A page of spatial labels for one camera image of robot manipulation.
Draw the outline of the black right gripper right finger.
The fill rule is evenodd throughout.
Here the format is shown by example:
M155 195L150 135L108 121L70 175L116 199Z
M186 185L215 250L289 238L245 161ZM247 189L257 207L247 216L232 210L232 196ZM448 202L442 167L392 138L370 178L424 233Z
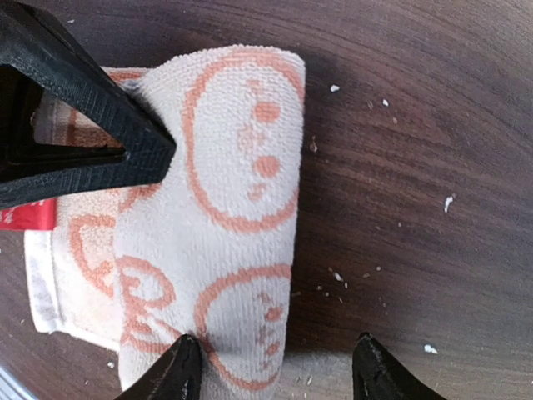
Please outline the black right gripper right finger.
M352 381L355 400L446 400L368 332L359 336L352 355Z

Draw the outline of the orange patterned towel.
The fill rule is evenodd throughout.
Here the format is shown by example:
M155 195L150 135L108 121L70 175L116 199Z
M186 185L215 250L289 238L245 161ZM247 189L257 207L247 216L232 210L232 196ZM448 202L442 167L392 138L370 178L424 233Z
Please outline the orange patterned towel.
M204 399L271 399L289 313L306 67L234 45L109 76L177 150L162 182L57 200L24 235L32 320L118 353L131 387L182 334Z

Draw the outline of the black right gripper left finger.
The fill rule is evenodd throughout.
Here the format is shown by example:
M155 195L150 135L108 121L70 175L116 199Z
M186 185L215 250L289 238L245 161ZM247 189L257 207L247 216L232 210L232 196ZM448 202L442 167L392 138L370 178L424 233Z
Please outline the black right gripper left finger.
M184 334L115 400L199 400L201 385L202 348Z

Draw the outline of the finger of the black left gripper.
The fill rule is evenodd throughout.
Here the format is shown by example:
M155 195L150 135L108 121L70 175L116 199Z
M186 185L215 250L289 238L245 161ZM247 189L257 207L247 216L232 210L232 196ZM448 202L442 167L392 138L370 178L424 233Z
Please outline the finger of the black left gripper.
M51 13L2 2L2 208L159 183L175 151Z

